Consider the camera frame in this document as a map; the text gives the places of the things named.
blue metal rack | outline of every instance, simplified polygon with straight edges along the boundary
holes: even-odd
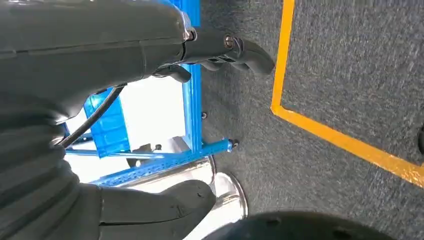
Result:
[[[180,10],[187,13],[193,26],[200,26],[200,0],[172,0],[171,2]],[[93,184],[101,186],[118,186],[213,154],[225,151],[230,152],[232,150],[233,145],[226,138],[212,144],[202,143],[201,69],[199,65],[184,65],[183,67],[191,73],[191,80],[182,85],[185,118],[185,136],[183,139],[190,150],[181,153],[131,153],[125,148],[116,149],[115,152],[108,152],[107,156],[149,160],[143,162],[139,167],[132,167],[103,176],[93,181]],[[82,156],[100,155],[96,150],[68,149],[66,153]]]

